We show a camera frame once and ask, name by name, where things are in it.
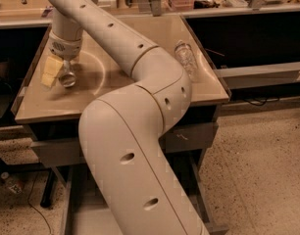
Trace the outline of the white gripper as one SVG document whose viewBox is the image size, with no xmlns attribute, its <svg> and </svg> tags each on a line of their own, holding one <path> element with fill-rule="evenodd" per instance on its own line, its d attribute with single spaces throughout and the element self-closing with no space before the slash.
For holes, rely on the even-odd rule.
<svg viewBox="0 0 300 235">
<path fill-rule="evenodd" d="M 82 39 L 80 40 L 64 40 L 50 31 L 48 47 L 52 54 L 48 56 L 43 74 L 41 76 L 41 84 L 47 88 L 52 88 L 63 67 L 63 60 L 71 61 L 76 58 L 80 52 Z"/>
</svg>

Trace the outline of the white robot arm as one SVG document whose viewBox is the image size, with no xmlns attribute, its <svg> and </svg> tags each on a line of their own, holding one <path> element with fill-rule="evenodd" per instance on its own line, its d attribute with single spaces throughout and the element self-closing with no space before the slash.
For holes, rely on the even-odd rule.
<svg viewBox="0 0 300 235">
<path fill-rule="evenodd" d="M 186 113 L 191 81 L 165 49 L 91 0 L 49 0 L 132 78 L 82 112 L 84 158 L 124 235 L 209 235 L 159 144 Z"/>
</svg>

